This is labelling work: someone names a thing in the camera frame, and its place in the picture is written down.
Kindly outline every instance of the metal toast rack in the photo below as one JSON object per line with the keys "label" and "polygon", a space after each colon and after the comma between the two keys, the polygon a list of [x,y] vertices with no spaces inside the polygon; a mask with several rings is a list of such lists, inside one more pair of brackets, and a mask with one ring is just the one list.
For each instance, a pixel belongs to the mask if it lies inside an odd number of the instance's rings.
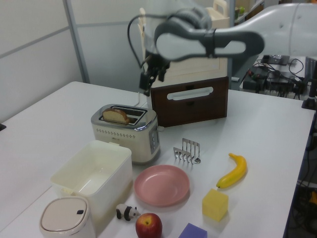
{"label": "metal toast rack", "polygon": [[173,148],[175,159],[187,161],[187,163],[200,164],[200,144],[183,138],[182,149]]}

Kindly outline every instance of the purple sponge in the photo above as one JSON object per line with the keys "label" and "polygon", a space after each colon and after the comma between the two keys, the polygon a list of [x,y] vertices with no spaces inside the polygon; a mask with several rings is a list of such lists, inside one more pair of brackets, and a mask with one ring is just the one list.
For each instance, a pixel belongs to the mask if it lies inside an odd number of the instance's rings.
{"label": "purple sponge", "polygon": [[207,238],[207,231],[188,223],[179,238]]}

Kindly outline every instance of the white plastic container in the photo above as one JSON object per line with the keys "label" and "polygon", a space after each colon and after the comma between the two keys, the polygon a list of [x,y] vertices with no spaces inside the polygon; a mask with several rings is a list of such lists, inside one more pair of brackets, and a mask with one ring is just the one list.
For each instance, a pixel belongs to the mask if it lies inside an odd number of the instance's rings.
{"label": "white plastic container", "polygon": [[93,222],[99,224],[132,186],[131,150],[94,140],[60,168],[51,183],[58,197],[85,197]]}
{"label": "white plastic container", "polygon": [[55,199],[41,216],[40,231],[45,238],[95,238],[88,201],[77,196]]}

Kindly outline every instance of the pink plate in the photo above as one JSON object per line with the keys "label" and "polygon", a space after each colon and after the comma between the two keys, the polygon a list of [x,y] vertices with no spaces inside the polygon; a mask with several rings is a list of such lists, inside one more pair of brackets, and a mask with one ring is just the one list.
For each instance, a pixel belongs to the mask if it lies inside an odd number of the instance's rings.
{"label": "pink plate", "polygon": [[134,182],[139,199],[156,207],[173,205],[189,191],[189,179],[180,168],[155,165],[142,171]]}

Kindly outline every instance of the bread slice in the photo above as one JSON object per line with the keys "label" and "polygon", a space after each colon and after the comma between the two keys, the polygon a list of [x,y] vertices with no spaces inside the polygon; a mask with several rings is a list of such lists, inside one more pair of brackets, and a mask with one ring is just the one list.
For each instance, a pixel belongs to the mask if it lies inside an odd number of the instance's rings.
{"label": "bread slice", "polygon": [[108,108],[103,111],[103,119],[106,121],[113,121],[123,124],[130,123],[130,119],[124,111],[113,108]]}

